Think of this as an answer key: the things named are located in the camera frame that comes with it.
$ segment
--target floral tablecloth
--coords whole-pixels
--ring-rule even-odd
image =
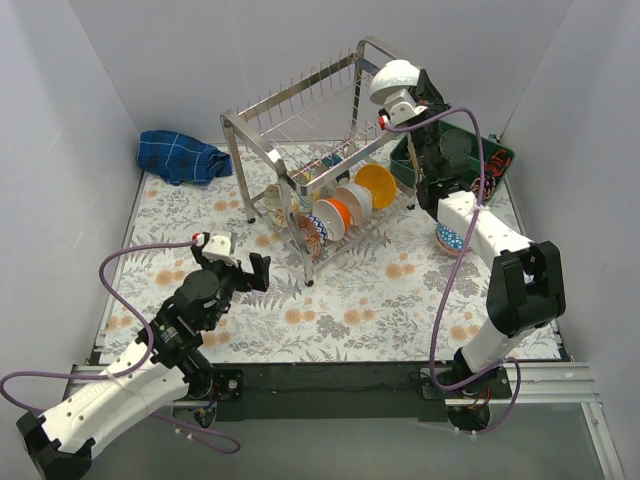
[[[316,144],[285,147],[304,157]],[[384,162],[392,146],[376,152]],[[255,154],[242,149],[252,194],[275,180]],[[518,228],[504,186],[492,211]],[[270,255],[271,286],[265,293],[236,293],[229,314],[203,335],[202,353],[211,362],[400,361],[429,356],[431,329],[454,259],[438,246],[435,223],[419,208],[404,210],[374,230],[352,252],[316,275],[305,287],[302,267],[283,242],[260,220],[246,222],[235,176],[210,185],[174,187],[147,176],[135,213],[132,244],[185,241],[198,231],[236,234],[236,256]],[[138,252],[124,260],[118,290],[147,318],[198,268],[187,248]],[[489,269],[473,252],[462,264],[449,297],[436,358],[454,352],[487,320]],[[110,363],[140,329],[115,303],[100,358]],[[560,358],[550,327],[536,331],[514,350],[523,359]]]

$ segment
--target plaid cloth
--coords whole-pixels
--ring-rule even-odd
[[[213,177],[233,173],[228,154],[195,138],[166,130],[140,135],[136,163],[145,172],[159,175],[172,185],[182,182],[202,185]]]

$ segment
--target white wall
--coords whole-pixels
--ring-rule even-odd
[[[0,0],[0,376],[91,351],[139,174],[137,130],[66,1]],[[15,380],[38,406],[64,382]],[[0,399],[0,477],[39,478]]]
[[[141,130],[223,141],[219,115],[378,35],[502,133],[571,0],[71,0]]]
[[[506,131],[529,234],[563,259],[569,351],[589,361],[640,476],[640,4],[575,0]]]

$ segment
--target yellow bowl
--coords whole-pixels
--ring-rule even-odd
[[[373,197],[373,208],[386,208],[396,198],[396,181],[381,165],[365,165],[356,175],[356,183],[367,188]]]

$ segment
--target dish rack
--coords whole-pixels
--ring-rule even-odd
[[[381,60],[374,63],[376,57]],[[292,207],[294,192],[300,196],[313,195],[346,170],[355,178],[362,166],[374,162],[371,155],[375,151],[398,137],[380,130],[377,122],[380,107],[369,101],[369,86],[375,74],[387,61],[398,58],[402,57],[383,41],[366,37],[354,52],[340,53],[337,60],[329,59],[326,66],[321,63],[308,75],[301,74],[299,81],[292,78],[288,87],[281,84],[276,93],[270,91],[264,100],[258,97],[257,103],[248,103],[243,110],[229,110],[221,115],[248,222],[255,222],[256,217],[269,222],[285,244],[300,256],[307,286],[313,285],[314,273],[352,249],[394,213],[412,208],[415,202],[414,188],[396,181],[396,198],[391,206],[374,210],[361,227],[352,225],[344,238],[329,242],[318,258],[311,256]],[[286,218],[284,228],[267,214],[264,191],[250,195],[238,139],[276,172]],[[322,142],[305,150],[301,141]],[[417,183],[420,169],[410,140],[409,147]],[[295,156],[289,152],[293,148]],[[305,172],[319,172],[322,158],[333,153],[340,155],[342,162],[324,168],[323,173],[309,181]]]

